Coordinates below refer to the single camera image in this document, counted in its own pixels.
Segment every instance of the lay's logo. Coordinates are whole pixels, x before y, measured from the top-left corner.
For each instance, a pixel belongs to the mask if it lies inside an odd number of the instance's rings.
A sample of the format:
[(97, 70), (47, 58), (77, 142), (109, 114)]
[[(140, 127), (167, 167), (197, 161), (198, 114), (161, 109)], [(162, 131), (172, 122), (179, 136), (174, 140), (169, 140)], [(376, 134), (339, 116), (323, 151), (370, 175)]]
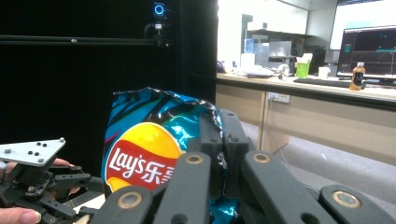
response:
[(150, 122), (139, 123), (110, 149), (106, 183), (113, 192), (129, 185), (155, 189), (171, 177), (182, 153), (165, 128)]

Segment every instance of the white metal plate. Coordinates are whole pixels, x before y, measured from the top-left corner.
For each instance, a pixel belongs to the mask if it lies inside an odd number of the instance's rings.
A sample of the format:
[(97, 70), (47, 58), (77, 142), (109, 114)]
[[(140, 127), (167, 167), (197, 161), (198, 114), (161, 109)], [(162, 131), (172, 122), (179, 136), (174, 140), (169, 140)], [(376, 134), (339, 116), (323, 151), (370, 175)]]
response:
[(0, 145), (0, 161), (43, 166), (66, 143), (63, 138), (47, 141), (34, 141)]

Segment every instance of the wall outlet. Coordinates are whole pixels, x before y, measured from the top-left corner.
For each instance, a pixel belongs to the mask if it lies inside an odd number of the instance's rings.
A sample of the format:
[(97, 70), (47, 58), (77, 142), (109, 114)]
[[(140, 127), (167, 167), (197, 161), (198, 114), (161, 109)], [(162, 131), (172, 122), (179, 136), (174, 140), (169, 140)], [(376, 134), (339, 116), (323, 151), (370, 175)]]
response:
[(273, 101), (278, 101), (282, 103), (290, 103), (290, 96), (286, 94), (276, 93), (276, 92), (268, 92), (268, 99)]

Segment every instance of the orange bottle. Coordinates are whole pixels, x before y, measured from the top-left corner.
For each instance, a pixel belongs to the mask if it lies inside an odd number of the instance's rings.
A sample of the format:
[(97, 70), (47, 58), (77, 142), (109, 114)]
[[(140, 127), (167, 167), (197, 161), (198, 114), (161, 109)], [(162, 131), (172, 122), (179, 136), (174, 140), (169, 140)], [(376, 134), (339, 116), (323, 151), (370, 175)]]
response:
[(358, 66), (353, 69), (352, 80), (349, 84), (349, 89), (352, 91), (360, 91), (361, 90), (361, 82), (363, 81), (364, 73), (366, 73), (366, 69), (364, 69), (364, 63), (358, 63)]

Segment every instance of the blue ring light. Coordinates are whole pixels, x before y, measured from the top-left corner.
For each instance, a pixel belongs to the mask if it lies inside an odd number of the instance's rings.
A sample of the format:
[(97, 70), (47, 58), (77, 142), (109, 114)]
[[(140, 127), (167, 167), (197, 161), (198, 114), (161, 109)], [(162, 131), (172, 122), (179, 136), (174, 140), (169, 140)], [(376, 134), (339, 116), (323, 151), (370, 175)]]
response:
[(154, 13), (158, 16), (162, 16), (163, 13), (165, 12), (165, 7), (162, 5), (156, 5), (154, 7)]

